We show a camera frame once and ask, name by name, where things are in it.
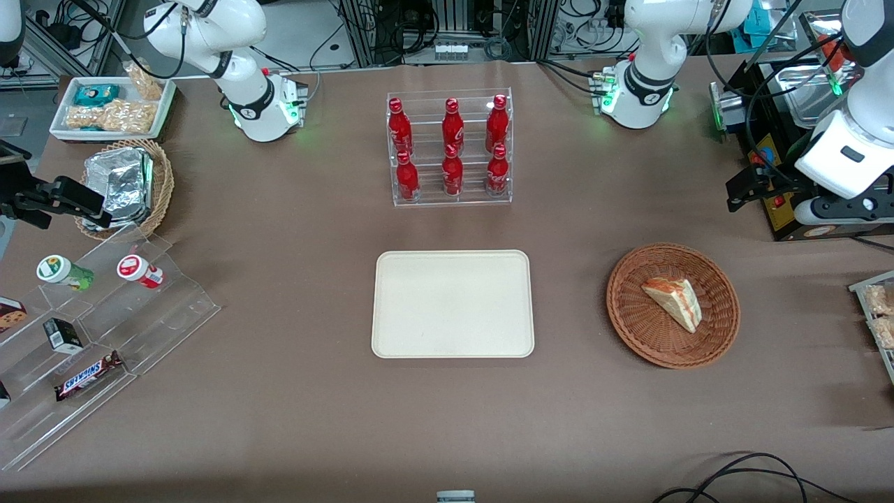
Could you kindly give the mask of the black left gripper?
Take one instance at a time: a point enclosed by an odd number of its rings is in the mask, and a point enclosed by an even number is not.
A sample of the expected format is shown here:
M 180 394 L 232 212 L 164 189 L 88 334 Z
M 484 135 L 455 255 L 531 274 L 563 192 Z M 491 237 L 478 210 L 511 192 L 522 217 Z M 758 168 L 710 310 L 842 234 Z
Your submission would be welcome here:
M 770 168 L 762 162 L 749 162 L 741 176 L 726 182 L 728 212 L 738 212 L 751 201 L 762 201 L 783 194 L 795 197 L 814 197 L 815 183 L 796 169 Z

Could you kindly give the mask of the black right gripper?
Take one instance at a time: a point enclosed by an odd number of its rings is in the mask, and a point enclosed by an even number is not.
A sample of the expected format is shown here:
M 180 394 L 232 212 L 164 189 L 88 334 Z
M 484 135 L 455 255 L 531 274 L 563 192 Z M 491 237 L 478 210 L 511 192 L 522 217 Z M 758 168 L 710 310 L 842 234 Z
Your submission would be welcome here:
M 31 174 L 25 162 L 1 166 L 1 210 L 7 219 L 48 229 L 55 214 L 77 214 L 87 230 L 108 230 L 112 215 L 103 210 L 105 198 L 69 176 L 46 182 Z

